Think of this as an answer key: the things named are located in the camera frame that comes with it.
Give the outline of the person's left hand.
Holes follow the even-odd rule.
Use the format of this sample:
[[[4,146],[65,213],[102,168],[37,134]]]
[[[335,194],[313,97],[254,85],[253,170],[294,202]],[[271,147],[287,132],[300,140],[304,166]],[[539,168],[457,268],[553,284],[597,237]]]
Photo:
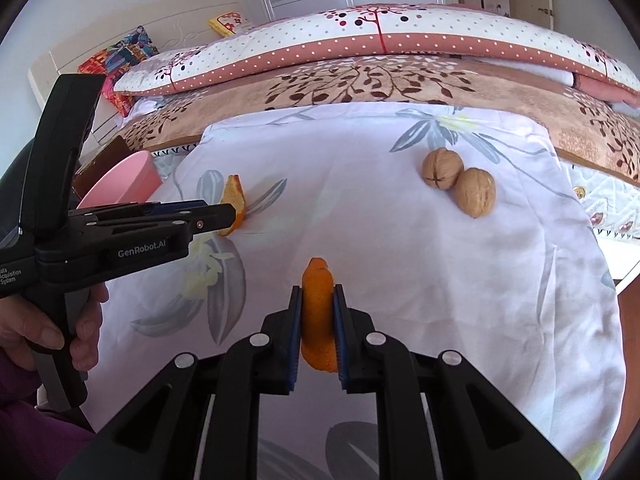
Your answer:
[[[102,304],[108,300],[104,283],[90,288],[88,301],[76,323],[76,338],[70,344],[72,364],[80,372],[88,372],[99,361]],[[62,332],[50,318],[21,296],[1,299],[1,348],[9,359],[24,370],[35,370],[36,364],[28,343],[51,350],[62,350]]]

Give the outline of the purple sleeve forearm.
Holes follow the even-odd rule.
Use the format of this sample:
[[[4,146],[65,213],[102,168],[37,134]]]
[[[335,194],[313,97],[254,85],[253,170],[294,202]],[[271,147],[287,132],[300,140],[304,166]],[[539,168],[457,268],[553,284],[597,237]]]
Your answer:
[[[1,478],[56,479],[94,438],[70,422],[41,413],[25,399],[40,386],[1,350]]]

